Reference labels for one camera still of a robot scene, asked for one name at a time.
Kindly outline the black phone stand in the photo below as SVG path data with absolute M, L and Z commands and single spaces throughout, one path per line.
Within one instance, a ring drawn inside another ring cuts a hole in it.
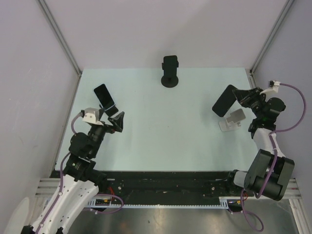
M 117 114 L 119 112 L 119 109 L 115 105 L 111 106 L 108 109 L 103 108 L 101 104 L 99 105 L 99 107 L 100 107 L 101 110 L 104 111 L 104 113 L 108 117 L 112 117 L 112 116 L 114 116 L 115 114 Z

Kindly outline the black phone light blue case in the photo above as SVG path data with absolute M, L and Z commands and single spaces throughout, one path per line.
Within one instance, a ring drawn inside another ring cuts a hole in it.
M 94 93 L 104 110 L 109 110 L 115 105 L 115 102 L 113 101 L 105 84 L 101 84 L 100 86 L 96 87 L 94 89 Z

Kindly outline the white phone stand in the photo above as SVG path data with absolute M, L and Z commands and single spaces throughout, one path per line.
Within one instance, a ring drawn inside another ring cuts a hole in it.
M 240 108 L 231 112 L 225 120 L 219 122 L 219 127 L 222 132 L 238 130 L 241 127 L 241 121 L 245 120 L 244 111 Z

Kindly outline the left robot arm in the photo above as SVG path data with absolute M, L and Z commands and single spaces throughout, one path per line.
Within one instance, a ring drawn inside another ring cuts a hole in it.
M 81 110 L 71 121 L 73 136 L 69 152 L 60 165 L 60 182 L 46 208 L 23 234 L 66 234 L 75 219 L 95 196 L 104 194 L 109 181 L 94 169 L 97 153 L 106 134 L 123 131 L 124 112 L 105 109 Z

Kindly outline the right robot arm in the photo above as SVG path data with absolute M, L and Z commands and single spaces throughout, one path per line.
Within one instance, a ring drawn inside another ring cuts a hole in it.
M 294 170 L 294 161 L 280 152 L 276 141 L 276 119 L 286 109 L 284 102 L 276 97 L 266 101 L 265 94 L 251 91 L 234 91 L 242 107 L 250 108 L 255 114 L 248 131 L 256 143 L 258 153 L 248 171 L 234 170 L 231 180 L 226 181 L 225 191 L 237 195 L 244 188 L 257 198 L 265 196 L 280 201 Z

